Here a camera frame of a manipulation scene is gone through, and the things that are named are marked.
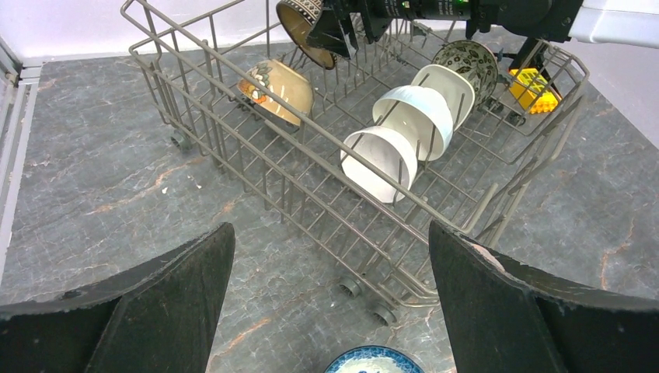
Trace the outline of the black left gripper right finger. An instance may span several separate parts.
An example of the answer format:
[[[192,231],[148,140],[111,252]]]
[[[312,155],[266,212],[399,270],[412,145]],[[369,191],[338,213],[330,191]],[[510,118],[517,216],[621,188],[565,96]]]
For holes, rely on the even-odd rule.
[[[656,372],[658,302],[557,277],[432,221],[429,257],[460,372]]]

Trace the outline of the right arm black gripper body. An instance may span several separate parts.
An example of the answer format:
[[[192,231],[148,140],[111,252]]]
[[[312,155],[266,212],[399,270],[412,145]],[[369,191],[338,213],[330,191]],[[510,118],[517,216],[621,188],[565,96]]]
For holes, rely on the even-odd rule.
[[[465,21],[465,36],[487,33],[501,26],[514,35],[564,42],[583,2],[574,0],[410,0],[357,1],[355,11],[375,22],[375,35],[393,19]]]

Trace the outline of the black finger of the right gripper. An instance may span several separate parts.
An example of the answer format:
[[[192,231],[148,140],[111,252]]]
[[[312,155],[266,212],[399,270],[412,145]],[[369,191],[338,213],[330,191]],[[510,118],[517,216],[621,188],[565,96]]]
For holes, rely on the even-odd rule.
[[[307,44],[342,58],[354,58],[358,43],[351,13],[355,9],[355,1],[323,1],[320,13],[306,37]]]

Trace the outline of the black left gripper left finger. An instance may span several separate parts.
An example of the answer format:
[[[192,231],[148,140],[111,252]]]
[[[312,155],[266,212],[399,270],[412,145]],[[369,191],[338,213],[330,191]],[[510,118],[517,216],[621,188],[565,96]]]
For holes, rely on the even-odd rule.
[[[232,272],[228,223],[103,281],[1,308],[3,372],[202,372]]]

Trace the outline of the brown rimmed cream bowl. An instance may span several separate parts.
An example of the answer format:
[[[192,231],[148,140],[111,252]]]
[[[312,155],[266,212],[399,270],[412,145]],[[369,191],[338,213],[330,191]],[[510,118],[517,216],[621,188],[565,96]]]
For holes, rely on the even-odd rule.
[[[336,67],[336,57],[329,51],[310,47],[306,41],[313,23],[322,10],[322,1],[282,0],[276,4],[277,17],[287,35],[315,64],[326,70]]]

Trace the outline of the floral brown patterned bowl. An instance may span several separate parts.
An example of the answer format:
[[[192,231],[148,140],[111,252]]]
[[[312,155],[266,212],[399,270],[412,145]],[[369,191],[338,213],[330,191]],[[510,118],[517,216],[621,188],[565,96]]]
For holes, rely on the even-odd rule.
[[[475,106],[490,98],[497,86],[497,59],[488,47],[479,42],[457,40],[445,44],[432,61],[455,71],[472,85]]]

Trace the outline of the grey wire dish rack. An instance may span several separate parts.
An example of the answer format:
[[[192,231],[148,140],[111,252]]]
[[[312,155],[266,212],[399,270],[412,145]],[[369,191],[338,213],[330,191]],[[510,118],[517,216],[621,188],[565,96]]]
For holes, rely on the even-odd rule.
[[[230,46],[219,44],[221,19],[253,1],[231,1],[178,23],[146,1],[127,1],[121,15],[146,38],[130,47],[156,109],[182,148],[198,147],[243,189],[263,198],[293,229],[327,251],[345,271],[341,286],[352,296],[375,295],[373,313],[396,321],[398,308],[440,303],[427,234],[439,220],[485,246],[495,247],[528,185],[560,155],[583,110],[588,70],[572,54],[548,44],[549,88],[562,96],[551,113],[530,114],[501,77],[492,96],[476,106],[446,155],[422,161],[410,192],[394,205],[378,202],[340,170],[340,139],[372,124],[367,107],[376,96],[418,72],[455,30],[397,21],[379,42],[333,70],[312,65],[276,44],[274,6],[262,29]],[[308,115],[300,128],[280,124],[239,94],[248,64],[272,57],[312,83]]]

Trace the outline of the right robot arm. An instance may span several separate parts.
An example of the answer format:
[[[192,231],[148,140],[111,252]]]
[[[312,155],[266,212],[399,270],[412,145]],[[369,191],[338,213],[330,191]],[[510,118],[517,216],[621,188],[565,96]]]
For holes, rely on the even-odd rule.
[[[369,43],[394,19],[460,19],[466,36],[658,45],[656,1],[325,1],[306,38],[352,58],[351,15]],[[656,372],[658,303],[556,277],[433,221],[429,253],[460,372]]]

